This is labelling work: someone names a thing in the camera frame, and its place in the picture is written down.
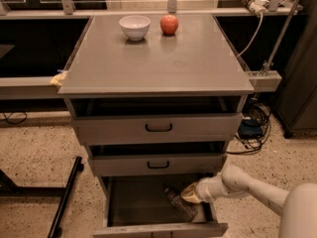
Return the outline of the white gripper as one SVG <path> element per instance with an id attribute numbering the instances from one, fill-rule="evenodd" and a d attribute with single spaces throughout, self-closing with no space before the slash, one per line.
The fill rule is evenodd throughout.
<path id="1" fill-rule="evenodd" d="M 210 202 L 222 196 L 224 193 L 223 183 L 220 177 L 202 178 L 198 183 L 194 182 L 185 188 L 181 197 L 191 203 L 198 204 L 201 201 Z"/>

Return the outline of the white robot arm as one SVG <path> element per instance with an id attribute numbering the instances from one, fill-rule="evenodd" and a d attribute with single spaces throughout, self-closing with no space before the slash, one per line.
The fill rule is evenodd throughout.
<path id="1" fill-rule="evenodd" d="M 280 217 L 278 238 L 317 238 L 316 183 L 302 183 L 288 191 L 229 165 L 212 178 L 192 183 L 181 193 L 184 200 L 192 203 L 240 195 L 251 195 Z"/>

